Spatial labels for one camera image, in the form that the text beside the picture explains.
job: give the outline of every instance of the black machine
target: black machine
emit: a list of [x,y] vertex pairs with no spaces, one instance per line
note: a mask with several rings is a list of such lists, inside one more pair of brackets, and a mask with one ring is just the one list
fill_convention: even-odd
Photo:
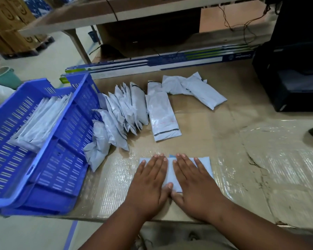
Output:
[[313,0],[283,0],[253,66],[276,111],[313,111]]

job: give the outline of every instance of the pallet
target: pallet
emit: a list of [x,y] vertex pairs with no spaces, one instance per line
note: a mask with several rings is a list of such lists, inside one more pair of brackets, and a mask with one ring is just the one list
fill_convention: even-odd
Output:
[[18,59],[18,58],[25,58],[25,57],[31,57],[31,56],[38,56],[42,50],[46,49],[50,44],[54,42],[53,37],[47,37],[46,40],[40,43],[40,45],[32,50],[22,52],[22,53],[14,53],[14,54],[4,54],[2,57],[5,60],[11,60],[11,59]]

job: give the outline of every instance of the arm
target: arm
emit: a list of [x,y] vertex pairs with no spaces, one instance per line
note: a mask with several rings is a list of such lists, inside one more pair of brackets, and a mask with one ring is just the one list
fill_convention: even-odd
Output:
[[255,215],[227,199],[199,159],[197,167],[186,155],[173,162],[183,196],[172,199],[188,215],[216,227],[232,244],[243,250],[313,249],[300,237]]
[[79,248],[129,249],[142,225],[162,209],[172,190],[172,183],[161,189],[166,177],[168,161],[163,154],[154,155],[138,166],[123,204]]

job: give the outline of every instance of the hand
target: hand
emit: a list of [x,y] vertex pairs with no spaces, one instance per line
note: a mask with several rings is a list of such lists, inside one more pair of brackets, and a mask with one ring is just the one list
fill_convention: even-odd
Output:
[[154,155],[146,166],[145,164],[145,160],[139,164],[122,205],[133,208],[147,221],[162,209],[173,184],[168,183],[162,188],[168,167],[168,160],[164,154]]
[[194,163],[185,155],[176,155],[173,167],[183,195],[172,191],[174,202],[189,216],[213,224],[229,200],[198,158]]

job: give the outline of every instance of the clothing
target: clothing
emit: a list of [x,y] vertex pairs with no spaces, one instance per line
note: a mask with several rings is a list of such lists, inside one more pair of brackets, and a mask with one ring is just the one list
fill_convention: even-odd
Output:
[[214,241],[193,240],[182,241],[172,245],[155,248],[156,250],[235,250],[231,246]]

